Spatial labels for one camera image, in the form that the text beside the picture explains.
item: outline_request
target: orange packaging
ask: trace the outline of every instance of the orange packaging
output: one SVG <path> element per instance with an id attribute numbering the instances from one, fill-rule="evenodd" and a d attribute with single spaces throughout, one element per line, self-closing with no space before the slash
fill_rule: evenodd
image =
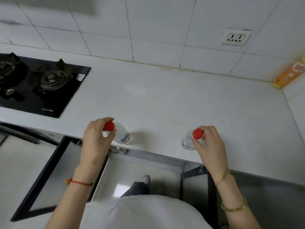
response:
<path id="1" fill-rule="evenodd" d="M 278 77 L 274 81 L 273 86 L 275 88 L 283 88 L 303 72 L 305 72 L 305 57 L 301 61 L 297 61 L 291 68 Z"/>

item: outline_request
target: black glass cooktop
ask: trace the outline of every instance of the black glass cooktop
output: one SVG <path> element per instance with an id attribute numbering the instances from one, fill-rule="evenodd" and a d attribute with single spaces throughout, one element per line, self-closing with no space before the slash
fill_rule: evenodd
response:
<path id="1" fill-rule="evenodd" d="M 90 69 L 0 53 L 0 107 L 59 118 Z"/>

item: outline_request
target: red bottle cap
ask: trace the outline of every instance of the red bottle cap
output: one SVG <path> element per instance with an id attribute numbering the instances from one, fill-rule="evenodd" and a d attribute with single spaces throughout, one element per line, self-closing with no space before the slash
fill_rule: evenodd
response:
<path id="1" fill-rule="evenodd" d="M 105 125 L 103 127 L 103 131 L 111 132 L 114 130 L 114 127 L 115 127 L 114 123 L 112 121 L 108 121 L 105 123 Z"/>
<path id="2" fill-rule="evenodd" d="M 197 128 L 193 131 L 193 138 L 195 138 L 195 139 L 201 139 L 201 138 L 203 138 L 203 135 L 204 135 L 204 132 L 199 128 Z"/>

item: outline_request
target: power socket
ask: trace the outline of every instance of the power socket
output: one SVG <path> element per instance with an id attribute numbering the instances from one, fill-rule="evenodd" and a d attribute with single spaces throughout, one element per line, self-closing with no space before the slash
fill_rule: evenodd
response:
<path id="1" fill-rule="evenodd" d="M 252 31 L 250 30 L 227 29 L 222 37 L 221 44 L 243 46 L 250 37 L 251 33 Z"/>

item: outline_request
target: kitchen counter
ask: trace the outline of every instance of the kitchen counter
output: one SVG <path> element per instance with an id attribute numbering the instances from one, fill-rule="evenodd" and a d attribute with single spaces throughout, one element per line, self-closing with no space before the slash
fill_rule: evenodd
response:
<path id="1" fill-rule="evenodd" d="M 130 132 L 124 147 L 198 163 L 181 139 L 214 125 L 230 169 L 305 185 L 304 143 L 283 92 L 268 82 L 0 44 L 11 52 L 92 69 L 59 119 L 0 108 L 2 122 L 82 138 L 91 120 L 112 116 Z"/>

